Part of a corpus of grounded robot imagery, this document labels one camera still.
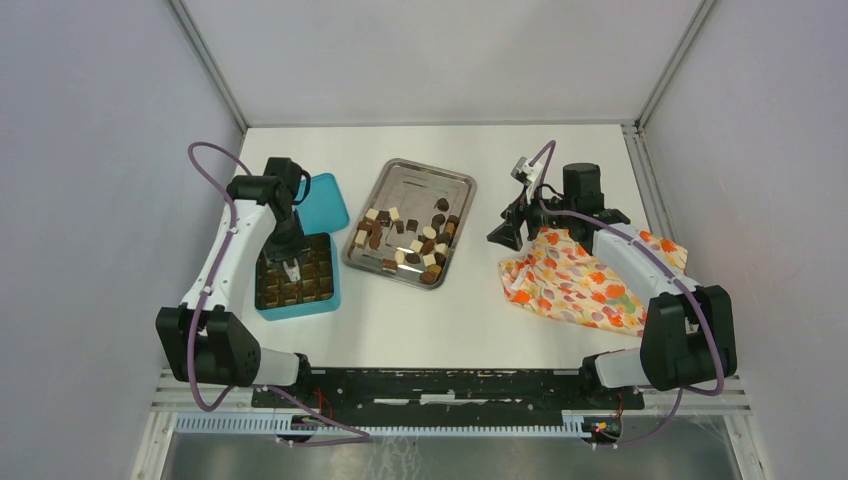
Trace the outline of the metal serving tongs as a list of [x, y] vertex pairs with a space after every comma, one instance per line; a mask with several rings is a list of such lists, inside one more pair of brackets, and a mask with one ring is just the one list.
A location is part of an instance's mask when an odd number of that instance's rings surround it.
[[301, 280], [300, 265], [296, 258], [284, 260], [283, 271], [288, 282], [297, 283]]

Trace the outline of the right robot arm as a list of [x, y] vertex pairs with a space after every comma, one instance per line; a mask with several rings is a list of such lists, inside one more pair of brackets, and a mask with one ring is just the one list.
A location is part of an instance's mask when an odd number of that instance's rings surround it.
[[545, 197], [544, 166], [521, 159], [520, 195], [489, 241], [518, 252], [500, 266], [507, 299], [538, 315], [636, 336], [636, 348], [584, 360], [580, 400], [602, 408], [623, 387], [722, 392], [737, 368], [731, 300], [685, 274], [674, 242], [604, 205], [595, 164], [565, 166], [563, 194]]

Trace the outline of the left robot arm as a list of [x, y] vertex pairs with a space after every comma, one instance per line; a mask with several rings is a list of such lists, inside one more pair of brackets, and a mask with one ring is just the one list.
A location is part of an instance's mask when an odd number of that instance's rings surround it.
[[240, 320], [263, 259], [281, 271], [298, 268], [309, 252], [296, 210], [309, 174], [289, 158], [271, 157], [260, 175], [234, 177], [208, 258], [176, 307], [160, 309], [155, 325], [174, 377], [182, 382], [250, 387], [275, 385], [290, 407], [306, 405], [313, 379], [303, 356], [261, 346]]

